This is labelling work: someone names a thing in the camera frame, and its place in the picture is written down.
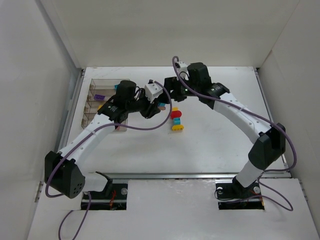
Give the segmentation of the red rounded lego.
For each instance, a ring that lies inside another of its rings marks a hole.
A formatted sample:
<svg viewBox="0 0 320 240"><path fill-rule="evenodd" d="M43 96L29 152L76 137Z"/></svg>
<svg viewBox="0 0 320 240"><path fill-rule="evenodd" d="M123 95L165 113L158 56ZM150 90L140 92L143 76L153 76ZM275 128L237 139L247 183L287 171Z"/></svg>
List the red rounded lego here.
<svg viewBox="0 0 320 240"><path fill-rule="evenodd" d="M172 111L170 114L171 119L180 118L182 116L182 112L179 110Z"/></svg>

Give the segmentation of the yellow lego plate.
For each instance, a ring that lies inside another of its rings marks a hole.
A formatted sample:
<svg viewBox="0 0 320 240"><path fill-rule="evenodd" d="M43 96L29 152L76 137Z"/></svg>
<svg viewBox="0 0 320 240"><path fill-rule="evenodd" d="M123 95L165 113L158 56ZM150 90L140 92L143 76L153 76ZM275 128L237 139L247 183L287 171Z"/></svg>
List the yellow lego plate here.
<svg viewBox="0 0 320 240"><path fill-rule="evenodd" d="M182 131L184 128L185 127L182 124L175 124L172 126L171 130L172 131Z"/></svg>

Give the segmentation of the purple lego plate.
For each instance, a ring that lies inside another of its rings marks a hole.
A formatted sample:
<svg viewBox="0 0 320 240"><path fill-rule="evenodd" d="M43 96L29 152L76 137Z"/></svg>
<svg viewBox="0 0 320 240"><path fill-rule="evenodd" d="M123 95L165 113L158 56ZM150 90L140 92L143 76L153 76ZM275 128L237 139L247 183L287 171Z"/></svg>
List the purple lego plate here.
<svg viewBox="0 0 320 240"><path fill-rule="evenodd" d="M93 99L95 101L104 101L105 98L106 98L106 96L105 95L101 95L101 94L95 94L94 97L93 97Z"/></svg>

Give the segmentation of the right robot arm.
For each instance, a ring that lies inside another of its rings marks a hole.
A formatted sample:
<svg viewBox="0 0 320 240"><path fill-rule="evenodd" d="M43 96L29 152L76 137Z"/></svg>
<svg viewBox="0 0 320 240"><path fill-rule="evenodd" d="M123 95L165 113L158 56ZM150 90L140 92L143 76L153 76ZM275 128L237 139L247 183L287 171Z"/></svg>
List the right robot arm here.
<svg viewBox="0 0 320 240"><path fill-rule="evenodd" d="M181 102L188 96L197 96L200 102L230 120L252 142L248 161L231 184L236 197L240 197L285 152L285 127L280 123L272 125L249 114L226 86L212 82L208 68L202 62L186 64L176 61L173 69L176 76L164 81L173 100Z"/></svg>

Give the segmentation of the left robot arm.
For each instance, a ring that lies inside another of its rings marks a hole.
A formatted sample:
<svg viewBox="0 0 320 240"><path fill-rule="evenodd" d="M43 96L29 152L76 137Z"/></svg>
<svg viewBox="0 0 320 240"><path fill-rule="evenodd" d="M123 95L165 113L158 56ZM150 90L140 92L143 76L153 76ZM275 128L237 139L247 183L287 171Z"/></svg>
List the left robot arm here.
<svg viewBox="0 0 320 240"><path fill-rule="evenodd" d="M45 194L48 198L66 196L70 199L81 193L105 193L111 179L96 171L84 173L83 165L107 135L117 128L128 128L124 121L131 113L150 119L160 113L159 103L170 104L165 87L150 80L143 88L131 80L122 80L111 96L97 110L86 128L58 152L50 151L44 159Z"/></svg>

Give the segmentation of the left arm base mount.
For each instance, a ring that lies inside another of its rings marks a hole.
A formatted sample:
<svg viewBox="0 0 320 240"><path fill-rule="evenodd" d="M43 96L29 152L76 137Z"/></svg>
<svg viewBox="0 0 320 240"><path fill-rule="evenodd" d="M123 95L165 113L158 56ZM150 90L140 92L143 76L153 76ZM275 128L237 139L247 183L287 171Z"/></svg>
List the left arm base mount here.
<svg viewBox="0 0 320 240"><path fill-rule="evenodd" d="M104 177L106 184L102 191L91 191L91 202L89 203L89 196L82 195L81 210L93 211L124 211L127 209L127 196L128 196L128 181L113 180L102 172L95 172L96 174Z"/></svg>

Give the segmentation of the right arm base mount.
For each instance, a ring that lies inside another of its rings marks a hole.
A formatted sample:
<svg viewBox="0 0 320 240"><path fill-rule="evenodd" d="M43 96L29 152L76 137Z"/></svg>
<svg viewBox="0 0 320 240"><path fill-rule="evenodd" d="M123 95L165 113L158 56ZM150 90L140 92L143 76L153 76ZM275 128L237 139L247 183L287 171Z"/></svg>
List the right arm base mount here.
<svg viewBox="0 0 320 240"><path fill-rule="evenodd" d="M261 189L257 182L251 186L238 187L231 182L215 184L214 196L218 200L219 210L264 210L264 203L260 197Z"/></svg>

